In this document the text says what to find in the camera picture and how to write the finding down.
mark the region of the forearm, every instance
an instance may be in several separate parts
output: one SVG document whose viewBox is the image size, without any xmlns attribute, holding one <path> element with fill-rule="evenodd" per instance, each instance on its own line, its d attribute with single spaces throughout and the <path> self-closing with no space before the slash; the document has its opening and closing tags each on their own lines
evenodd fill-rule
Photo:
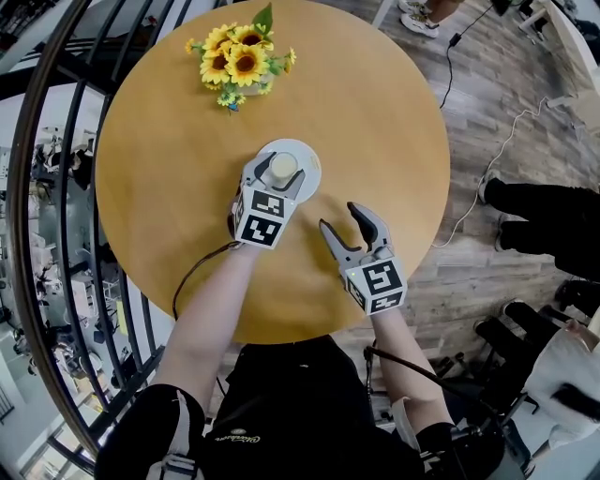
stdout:
<svg viewBox="0 0 600 480">
<path fill-rule="evenodd" d="M 435 373 L 414 339 L 399 308 L 392 308 L 371 317 L 377 345 L 391 353 Z M 443 398 L 441 387 L 391 360 L 381 359 L 382 375 L 392 402 L 408 398 L 405 410 L 415 433 L 441 422 L 454 423 Z"/>
<path fill-rule="evenodd" d="M 227 253 L 175 324 L 153 383 L 184 388 L 207 406 L 259 252 L 257 247 L 244 245 Z"/>
<path fill-rule="evenodd" d="M 399 308 L 392 308 L 371 316 L 375 338 L 380 350 L 408 360 L 434 373 L 423 351 L 411 334 Z M 390 399 L 409 397 L 432 400 L 443 397 L 439 385 L 407 367 L 391 360 L 381 360 L 383 380 Z"/>
</svg>

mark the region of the artificial flower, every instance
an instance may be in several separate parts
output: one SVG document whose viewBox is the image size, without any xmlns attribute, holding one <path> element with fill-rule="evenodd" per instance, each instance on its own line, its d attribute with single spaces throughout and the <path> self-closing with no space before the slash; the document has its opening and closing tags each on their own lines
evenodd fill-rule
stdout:
<svg viewBox="0 0 600 480">
<path fill-rule="evenodd" d="M 290 59 L 290 62 L 292 63 L 292 65 L 296 63 L 296 58 L 298 58 L 296 56 L 296 52 L 293 50 L 292 47 L 290 47 L 290 52 L 285 56 Z"/>
<path fill-rule="evenodd" d="M 273 90 L 273 81 L 271 81 L 269 83 L 261 83 L 261 85 L 259 86 L 259 94 L 260 95 L 266 95 L 266 94 L 270 93 L 271 90 Z"/>
<path fill-rule="evenodd" d="M 230 77 L 225 67 L 227 66 L 227 58 L 225 53 L 221 52 L 217 56 L 205 55 L 200 65 L 200 73 L 204 83 L 220 83 L 228 82 Z"/>
<path fill-rule="evenodd" d="M 269 64 L 260 45 L 233 45 L 226 69 L 232 76 L 232 83 L 244 86 L 258 82 L 269 69 Z"/>
<path fill-rule="evenodd" d="M 206 88 L 208 88 L 209 90 L 220 90 L 221 89 L 221 85 L 215 85 L 212 82 L 202 82 L 202 85 L 204 85 Z"/>
<path fill-rule="evenodd" d="M 222 24 L 220 28 L 213 28 L 202 46 L 207 52 L 217 52 L 221 43 L 229 40 L 230 25 Z"/>
<path fill-rule="evenodd" d="M 217 103 L 222 105 L 223 107 L 227 107 L 235 102 L 235 94 L 228 94 L 227 92 L 223 92 L 219 98 L 217 98 Z"/>
<path fill-rule="evenodd" d="M 235 33 L 232 35 L 232 41 L 234 43 L 240 43 L 242 45 L 262 45 L 266 50 L 273 50 L 273 43 L 264 39 L 264 33 L 261 33 L 254 28 L 254 25 L 240 26 L 235 29 Z"/>
<path fill-rule="evenodd" d="M 198 49 L 200 48 L 200 44 L 196 43 L 196 40 L 194 40 L 193 38 L 190 38 L 187 42 L 186 42 L 186 52 L 187 53 L 192 53 L 192 51 L 194 49 Z"/>
</svg>

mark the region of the green leaf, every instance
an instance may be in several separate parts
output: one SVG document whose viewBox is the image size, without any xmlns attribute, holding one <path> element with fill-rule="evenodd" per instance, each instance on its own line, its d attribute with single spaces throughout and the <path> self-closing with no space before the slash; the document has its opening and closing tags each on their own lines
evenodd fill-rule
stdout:
<svg viewBox="0 0 600 480">
<path fill-rule="evenodd" d="M 264 25 L 264 32 L 268 34 L 273 26 L 273 9 L 271 8 L 271 2 L 260 12 L 258 12 L 252 19 L 253 24 Z"/>
</svg>

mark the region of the round wooden table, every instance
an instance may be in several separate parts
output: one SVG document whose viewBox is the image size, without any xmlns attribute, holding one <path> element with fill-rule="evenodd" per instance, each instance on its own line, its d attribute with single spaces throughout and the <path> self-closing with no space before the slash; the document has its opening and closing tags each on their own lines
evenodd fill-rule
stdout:
<svg viewBox="0 0 600 480">
<path fill-rule="evenodd" d="M 241 112 L 219 107 L 201 85 L 186 41 L 202 40 L 223 23 L 250 23 L 265 5 L 212 10 L 142 58 L 106 117 L 96 185 L 118 261 L 171 313 L 191 265 L 231 240 L 226 217 L 244 164 L 275 139 L 310 145 L 321 160 L 321 185 L 299 205 L 277 248 L 262 254 L 235 334 L 241 342 L 281 343 L 364 318 L 341 288 L 319 219 L 362 245 L 346 202 L 370 208 L 387 222 L 408 277 L 442 220 L 450 159 L 438 103 L 412 60 L 368 23 L 318 3 L 274 3 L 275 52 L 293 46 L 292 73 L 277 78 L 270 95 L 249 97 Z M 220 260 L 188 280 L 179 311 Z"/>
</svg>

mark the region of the flower bouquet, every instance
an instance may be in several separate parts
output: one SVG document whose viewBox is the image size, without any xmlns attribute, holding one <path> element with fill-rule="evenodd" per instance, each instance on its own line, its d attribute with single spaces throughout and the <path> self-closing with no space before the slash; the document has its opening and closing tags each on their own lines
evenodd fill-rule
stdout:
<svg viewBox="0 0 600 480">
<path fill-rule="evenodd" d="M 187 53 L 196 52 L 201 58 L 202 84 L 219 91 L 219 105 L 238 112 L 246 96 L 267 95 L 275 76 L 282 71 L 290 73 L 296 61 L 295 52 L 290 48 L 284 56 L 273 55 L 272 25 L 269 3 L 250 25 L 223 24 L 214 28 L 204 42 L 198 43 L 193 38 L 187 41 Z"/>
</svg>

